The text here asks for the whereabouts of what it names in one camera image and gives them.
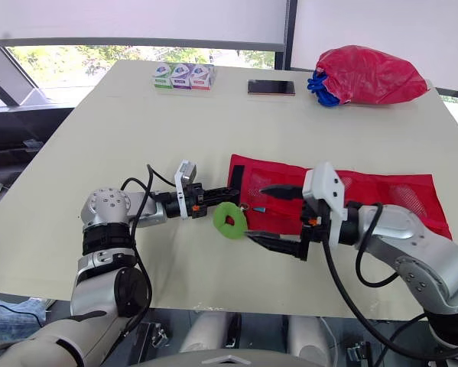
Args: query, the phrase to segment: blue cloth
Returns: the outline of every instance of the blue cloth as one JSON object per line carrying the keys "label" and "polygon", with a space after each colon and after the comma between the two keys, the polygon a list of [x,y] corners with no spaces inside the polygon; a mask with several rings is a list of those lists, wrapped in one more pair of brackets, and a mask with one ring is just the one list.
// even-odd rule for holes
{"label": "blue cloth", "polygon": [[317,71],[313,72],[312,78],[308,80],[307,89],[311,90],[312,93],[317,94],[319,103],[322,106],[334,107],[339,105],[339,99],[330,93],[326,86],[323,85],[323,81],[327,79],[327,74],[321,73],[317,75]]}
{"label": "blue cloth", "polygon": [[[38,316],[40,321],[45,321],[45,305],[40,298],[30,298],[20,304],[10,304],[0,300],[0,304],[21,312],[30,312]],[[40,327],[31,315],[20,315],[0,307],[0,340],[15,340],[29,337]]]}

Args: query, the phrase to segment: red mesh bag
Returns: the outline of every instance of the red mesh bag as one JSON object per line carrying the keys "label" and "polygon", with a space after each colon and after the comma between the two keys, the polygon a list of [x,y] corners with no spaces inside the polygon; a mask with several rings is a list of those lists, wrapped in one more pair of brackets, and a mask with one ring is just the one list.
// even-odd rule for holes
{"label": "red mesh bag", "polygon": [[[250,230],[300,234],[302,200],[279,200],[259,190],[273,184],[303,186],[307,170],[232,155],[228,185],[240,191],[239,203],[249,206],[245,214]],[[430,174],[384,176],[352,171],[337,171],[337,174],[346,188],[345,203],[351,200],[367,205],[380,202],[403,206],[414,212],[432,232],[451,239]],[[265,212],[255,208],[264,208]]]}
{"label": "red mesh bag", "polygon": [[427,91],[426,81],[410,62],[363,46],[345,46],[320,55],[309,89],[319,89],[316,85],[322,84],[324,93],[339,100],[336,104],[407,102]]}

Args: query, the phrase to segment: purple box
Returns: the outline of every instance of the purple box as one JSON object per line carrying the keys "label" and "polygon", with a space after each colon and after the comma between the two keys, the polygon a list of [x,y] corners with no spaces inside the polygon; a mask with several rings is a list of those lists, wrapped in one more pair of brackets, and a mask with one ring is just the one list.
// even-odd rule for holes
{"label": "purple box", "polygon": [[171,84],[174,88],[191,89],[190,75],[194,69],[192,63],[179,63],[171,74]]}

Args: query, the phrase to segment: white bracket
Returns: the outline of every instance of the white bracket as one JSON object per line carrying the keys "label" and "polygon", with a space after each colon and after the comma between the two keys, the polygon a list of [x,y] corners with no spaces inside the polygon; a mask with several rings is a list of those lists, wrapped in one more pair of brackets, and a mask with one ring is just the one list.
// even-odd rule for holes
{"label": "white bracket", "polygon": [[182,161],[174,175],[174,183],[176,184],[177,202],[180,206],[181,219],[188,218],[186,201],[184,199],[184,187],[191,184],[197,175],[197,166],[190,161]]}
{"label": "white bracket", "polygon": [[315,200],[324,200],[330,207],[329,245],[337,247],[343,220],[347,220],[344,208],[344,184],[329,162],[319,163],[305,174],[302,195],[309,205]]}

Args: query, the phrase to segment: green ring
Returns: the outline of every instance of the green ring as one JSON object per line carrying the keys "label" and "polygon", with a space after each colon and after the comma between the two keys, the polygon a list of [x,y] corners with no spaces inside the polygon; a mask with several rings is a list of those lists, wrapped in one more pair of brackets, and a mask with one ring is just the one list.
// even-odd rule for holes
{"label": "green ring", "polygon": [[[234,225],[226,223],[226,217],[234,219]],[[244,213],[234,203],[221,203],[213,213],[213,225],[228,239],[240,239],[247,231],[247,220]]]}

